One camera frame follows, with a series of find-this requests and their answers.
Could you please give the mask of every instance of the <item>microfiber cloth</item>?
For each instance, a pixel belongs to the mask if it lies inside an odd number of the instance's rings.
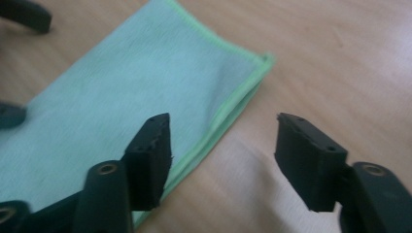
[[[24,200],[36,212],[81,190],[91,166],[120,159],[146,119],[163,113],[174,156],[167,195],[273,63],[221,39],[176,1],[150,1],[31,100],[24,124],[0,131],[0,202]]]

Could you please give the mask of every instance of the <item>folded cloth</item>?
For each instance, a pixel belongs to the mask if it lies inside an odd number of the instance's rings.
[[[220,139],[273,65],[221,39],[173,0],[152,0],[0,131],[0,202],[39,211],[120,159],[149,117],[170,113],[174,160],[165,195]],[[144,216],[136,214],[136,219]]]

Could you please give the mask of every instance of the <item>wood grain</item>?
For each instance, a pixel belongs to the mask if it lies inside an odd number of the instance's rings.
[[[0,99],[26,103],[146,1],[42,0],[52,31],[0,21]],[[305,117],[412,190],[412,2],[181,0],[227,40],[277,64],[221,141],[138,232],[339,232],[277,167],[281,112]]]

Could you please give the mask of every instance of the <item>light green cloth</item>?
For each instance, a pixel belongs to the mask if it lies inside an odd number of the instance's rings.
[[[35,97],[23,125],[0,131],[0,202],[39,211],[81,190],[88,168],[120,159],[144,121],[163,113],[174,155],[167,195],[272,65],[271,55],[224,41],[177,2],[150,1]]]

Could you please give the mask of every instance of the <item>wooden floor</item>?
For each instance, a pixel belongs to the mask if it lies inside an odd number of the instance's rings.
[[[38,0],[37,35],[0,20],[0,99],[29,101],[145,1]],[[181,0],[227,40],[276,54],[256,97],[138,232],[339,232],[307,211],[274,158],[276,115],[305,117],[412,190],[412,2]]]

